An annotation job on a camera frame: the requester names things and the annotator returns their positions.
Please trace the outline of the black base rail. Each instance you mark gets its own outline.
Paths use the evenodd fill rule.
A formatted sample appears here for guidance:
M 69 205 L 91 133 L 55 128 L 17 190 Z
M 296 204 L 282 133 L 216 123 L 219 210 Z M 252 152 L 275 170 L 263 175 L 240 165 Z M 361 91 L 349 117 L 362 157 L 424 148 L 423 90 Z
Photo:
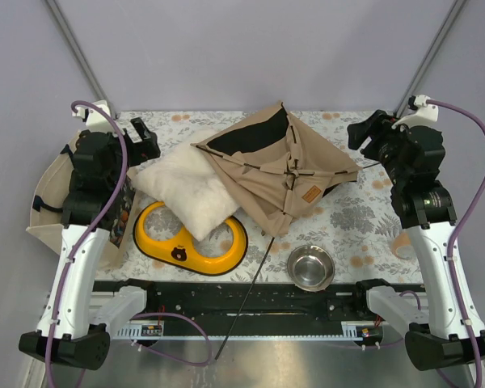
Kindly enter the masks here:
M 196 335 L 195 320 L 209 337 L 323 337 L 343 334 L 342 324 L 374 323 L 377 318 L 362 302 L 355 285 L 335 284 L 310 293 L 292 284 L 156 282 L 119 280 L 95 282 L 96 292 L 114 293 L 124 286 L 148 292 L 147 312 L 165 312 L 166 336 Z

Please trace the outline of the black tent pole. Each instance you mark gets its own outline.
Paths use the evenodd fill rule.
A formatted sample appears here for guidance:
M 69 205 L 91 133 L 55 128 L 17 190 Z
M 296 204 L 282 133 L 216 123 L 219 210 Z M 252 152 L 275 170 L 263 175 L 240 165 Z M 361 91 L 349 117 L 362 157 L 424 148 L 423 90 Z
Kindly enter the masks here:
M 245 306 L 248 298 L 251 295 L 251 292 L 252 292 L 252 290 L 255 286 L 255 282 L 257 281 L 257 279 L 259 277 L 261 269 L 262 269 L 262 267 L 263 267 L 263 265 L 264 265 L 264 263 L 265 263 L 265 261 L 268 257 L 268 254 L 269 254 L 269 252 L 272 248 L 274 241 L 275 241 L 275 239 L 272 238 L 270 240 L 270 243 L 268 244 L 268 248 L 266 250 L 266 253 L 264 254 L 264 257 L 261 260 L 259 268 L 256 271 L 249 288 L 247 289 L 246 295 L 242 299 L 241 305 L 238 308 L 238 311 L 234 316 L 234 320 L 230 325 L 230 329 L 226 333 L 226 337 L 222 341 L 221 346 L 219 347 L 217 354 L 214 357 L 215 361 L 217 361 L 219 359 L 224 347 L 226 346 L 226 342 L 228 341 L 228 339 L 231 336 L 231 333 L 232 333 L 232 331 L 233 331 L 233 329 L 236 325 L 238 317 L 242 313 L 243 307 Z M 291 269 L 291 273 L 289 274 L 290 276 L 293 276 L 293 275 L 296 274 L 296 272 L 294 271 L 295 266 L 297 265 L 297 263 L 301 263 L 302 266 L 305 266 L 306 269 L 309 269 L 311 271 L 310 273 L 312 275 L 314 275 L 315 280 L 318 280 L 318 283 L 313 282 L 312 284 L 308 284 L 308 286 L 310 286 L 310 287 L 313 287 L 313 288 L 316 287 L 316 289 L 309 289 L 309 291 L 311 291 L 311 290 L 313 290 L 313 291 L 323 290 L 322 285 L 325 285 L 325 281 L 327 281 L 327 282 L 331 281 L 332 275 L 334 274 L 334 266 L 335 265 L 334 265 L 334 262 L 333 262 L 332 258 L 330 257 L 330 255 L 326 251 L 324 251 L 321 247 L 316 247 L 316 246 L 313 246 L 313 245 L 301 246 L 291 253 L 290 258 L 293 258 L 291 268 L 290 268 Z

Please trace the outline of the orange drink bottle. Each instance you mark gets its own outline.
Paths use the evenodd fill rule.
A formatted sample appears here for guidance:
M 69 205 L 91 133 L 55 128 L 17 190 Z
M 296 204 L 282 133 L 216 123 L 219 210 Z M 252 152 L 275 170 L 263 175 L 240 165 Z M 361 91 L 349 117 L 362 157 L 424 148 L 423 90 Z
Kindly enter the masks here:
M 393 240 L 390 250 L 398 259 L 412 259 L 413 248 L 411 246 L 411 240 L 406 232 L 402 232 Z

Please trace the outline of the cream tote bag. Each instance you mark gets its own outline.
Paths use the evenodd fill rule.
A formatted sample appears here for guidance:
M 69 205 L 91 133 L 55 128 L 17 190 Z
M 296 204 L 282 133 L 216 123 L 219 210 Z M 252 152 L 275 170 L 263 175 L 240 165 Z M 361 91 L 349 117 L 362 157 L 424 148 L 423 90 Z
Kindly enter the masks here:
M 71 225 L 88 226 L 107 203 L 120 175 L 120 141 L 113 133 L 83 130 L 66 144 L 36 186 L 27 232 L 58 253 L 61 232 Z M 99 260 L 101 268 L 120 266 L 126 230 L 137 201 L 129 177 L 99 222 L 109 232 Z

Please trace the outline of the white fluffy cushion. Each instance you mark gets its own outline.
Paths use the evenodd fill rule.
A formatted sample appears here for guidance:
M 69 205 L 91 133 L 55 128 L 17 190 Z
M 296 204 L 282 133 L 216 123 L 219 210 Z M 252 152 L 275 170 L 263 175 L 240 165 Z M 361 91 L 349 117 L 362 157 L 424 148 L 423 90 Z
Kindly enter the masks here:
M 239 208 L 203 153 L 194 146 L 215 133 L 210 128 L 195 131 L 133 178 L 138 191 L 164 202 L 198 241 Z

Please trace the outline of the beige pet tent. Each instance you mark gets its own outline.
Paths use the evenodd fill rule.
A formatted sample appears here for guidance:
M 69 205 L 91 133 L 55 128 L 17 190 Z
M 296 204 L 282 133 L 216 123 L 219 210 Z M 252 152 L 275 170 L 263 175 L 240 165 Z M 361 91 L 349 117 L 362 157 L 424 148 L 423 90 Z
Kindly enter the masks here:
M 272 237 L 361 167 L 276 103 L 196 143 L 228 193 Z

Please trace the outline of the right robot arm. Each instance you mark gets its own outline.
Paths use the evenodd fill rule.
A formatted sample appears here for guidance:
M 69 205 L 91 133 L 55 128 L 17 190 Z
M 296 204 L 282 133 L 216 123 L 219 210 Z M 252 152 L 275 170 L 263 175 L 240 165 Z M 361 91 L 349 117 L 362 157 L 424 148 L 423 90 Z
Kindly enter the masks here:
M 404 339 L 411 363 L 421 371 L 465 365 L 485 359 L 485 325 L 463 273 L 457 215 L 449 192 L 437 180 L 445 156 L 437 116 L 396 119 L 377 110 L 350 124 L 348 146 L 379 162 L 393 187 L 391 204 L 418 259 L 428 303 L 421 311 L 379 279 L 357 283 L 355 316 L 374 315 Z

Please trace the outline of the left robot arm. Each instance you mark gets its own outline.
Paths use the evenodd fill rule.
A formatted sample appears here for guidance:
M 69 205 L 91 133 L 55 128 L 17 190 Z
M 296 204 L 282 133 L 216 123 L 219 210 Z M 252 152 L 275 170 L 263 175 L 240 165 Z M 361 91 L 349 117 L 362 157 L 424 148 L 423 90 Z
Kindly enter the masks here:
M 38 183 L 27 232 L 59 253 L 53 287 L 34 331 L 21 335 L 19 350 L 40 361 L 97 370 L 114 335 L 137 314 L 153 318 L 159 300 L 146 281 L 127 280 L 96 312 L 90 303 L 95 273 L 122 255 L 135 190 L 120 173 L 158 158 L 155 133 L 142 118 L 130 121 L 141 138 L 118 138 L 112 131 L 78 133 Z

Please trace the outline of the stainless steel bowl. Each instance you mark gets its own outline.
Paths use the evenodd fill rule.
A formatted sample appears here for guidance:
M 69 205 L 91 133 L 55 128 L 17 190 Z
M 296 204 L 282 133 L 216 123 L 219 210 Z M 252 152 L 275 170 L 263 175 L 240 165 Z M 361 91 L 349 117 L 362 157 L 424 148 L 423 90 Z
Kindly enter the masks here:
M 335 263 L 321 247 L 303 245 L 289 255 L 287 271 L 290 280 L 306 292 L 320 292 L 326 289 L 335 276 Z

